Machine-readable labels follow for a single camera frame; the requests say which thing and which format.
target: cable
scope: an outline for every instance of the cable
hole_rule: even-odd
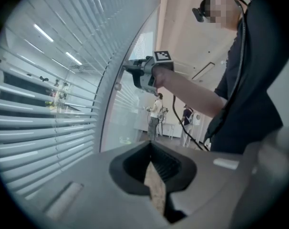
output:
[[[178,115],[177,115],[177,113],[176,113],[176,111],[175,111],[175,107],[174,107],[175,100],[176,100],[176,97],[175,97],[175,95],[173,95],[172,109],[173,109],[173,112],[174,112],[175,116],[176,116],[177,119],[179,120],[179,123],[181,124],[184,132],[188,135],[188,137],[191,138],[191,140],[196,144],[196,146],[197,146],[199,149],[203,150],[203,148],[196,142],[196,140],[185,130],[184,125],[183,125],[181,119],[178,117]]]

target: ceiling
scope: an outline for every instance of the ceiling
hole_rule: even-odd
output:
[[[236,32],[216,28],[213,23],[197,22],[192,9],[198,8],[201,1],[167,0],[160,49],[170,52],[175,71],[188,79],[210,62],[214,63],[215,67],[196,79],[197,83],[211,88],[224,73],[226,65],[221,61],[226,60]]]

